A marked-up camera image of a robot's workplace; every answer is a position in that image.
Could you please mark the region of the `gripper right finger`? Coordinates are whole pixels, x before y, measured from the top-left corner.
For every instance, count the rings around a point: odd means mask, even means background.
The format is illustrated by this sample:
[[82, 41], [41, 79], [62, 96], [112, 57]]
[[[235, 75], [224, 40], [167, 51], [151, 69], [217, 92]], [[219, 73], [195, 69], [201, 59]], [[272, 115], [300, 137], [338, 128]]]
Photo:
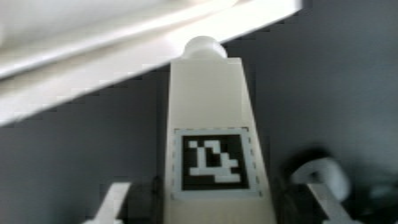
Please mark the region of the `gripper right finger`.
[[288, 183], [277, 197], [279, 224], [363, 224], [343, 206], [348, 194], [347, 184]]

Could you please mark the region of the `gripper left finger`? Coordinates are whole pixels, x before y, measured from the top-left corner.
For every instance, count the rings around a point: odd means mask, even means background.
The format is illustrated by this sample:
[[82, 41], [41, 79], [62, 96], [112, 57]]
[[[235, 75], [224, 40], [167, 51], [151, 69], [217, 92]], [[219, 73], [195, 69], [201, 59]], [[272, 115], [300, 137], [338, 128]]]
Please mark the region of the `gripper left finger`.
[[155, 224], [153, 186], [148, 182], [114, 182], [96, 214], [82, 224]]

